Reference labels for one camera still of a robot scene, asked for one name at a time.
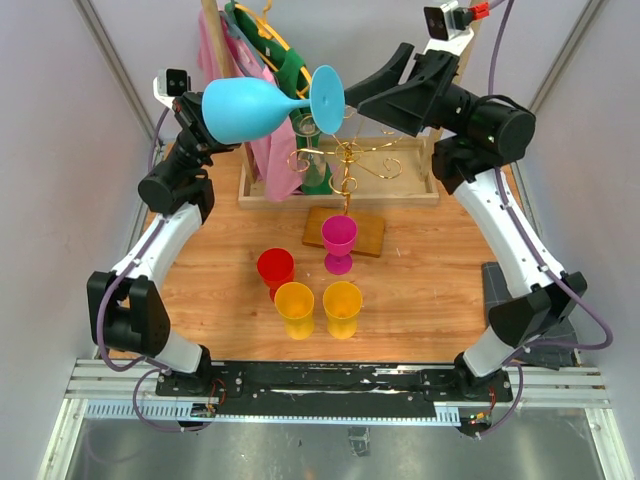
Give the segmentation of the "blue plastic goblet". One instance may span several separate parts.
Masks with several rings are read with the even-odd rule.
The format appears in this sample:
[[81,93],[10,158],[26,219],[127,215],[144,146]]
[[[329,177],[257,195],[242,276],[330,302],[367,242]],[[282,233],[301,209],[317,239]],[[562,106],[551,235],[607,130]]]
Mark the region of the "blue plastic goblet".
[[342,81],[329,65],[315,70],[307,99],[290,98],[263,79],[238,77],[211,82],[201,104],[207,131],[225,145],[268,136],[300,108],[310,109],[320,132],[331,135],[343,123],[345,106]]

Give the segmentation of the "clear wine glass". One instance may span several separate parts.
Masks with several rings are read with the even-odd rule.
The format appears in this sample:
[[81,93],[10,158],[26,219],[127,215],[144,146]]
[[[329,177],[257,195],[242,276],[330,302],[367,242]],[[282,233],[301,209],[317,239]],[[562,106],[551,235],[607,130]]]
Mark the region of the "clear wine glass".
[[302,184],[306,187],[319,187],[325,179],[327,164],[320,151],[313,145],[319,139],[320,130],[312,115],[304,113],[292,120],[296,139],[304,141],[302,147],[294,151],[289,160],[289,167],[302,175]]

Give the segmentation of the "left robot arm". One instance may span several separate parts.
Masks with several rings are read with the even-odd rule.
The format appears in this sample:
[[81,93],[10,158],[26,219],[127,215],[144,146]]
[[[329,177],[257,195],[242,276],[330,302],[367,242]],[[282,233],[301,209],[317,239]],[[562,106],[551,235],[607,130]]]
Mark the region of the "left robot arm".
[[202,94],[174,97],[171,110],[181,130],[167,157],[138,185],[154,219],[111,270],[89,277],[88,308],[92,339],[111,369],[127,368],[116,364],[110,351],[133,353],[133,365],[153,365],[174,383],[173,390],[200,396],[214,383],[210,352],[172,328],[160,290],[182,248],[213,210],[213,183],[206,171],[213,154],[232,148],[207,130]]

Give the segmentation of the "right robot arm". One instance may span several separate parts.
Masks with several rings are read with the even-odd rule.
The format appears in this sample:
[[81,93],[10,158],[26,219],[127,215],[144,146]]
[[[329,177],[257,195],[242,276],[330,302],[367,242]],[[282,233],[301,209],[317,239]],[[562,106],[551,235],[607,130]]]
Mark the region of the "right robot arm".
[[359,114],[410,136],[426,128],[451,133],[434,145],[433,175],[480,229],[511,296],[490,309],[485,332],[454,361],[455,392],[474,400],[518,349],[568,318],[587,283],[545,249],[502,176],[503,166],[524,157],[535,115],[507,96],[477,96],[455,84],[459,60],[401,43],[345,98]]

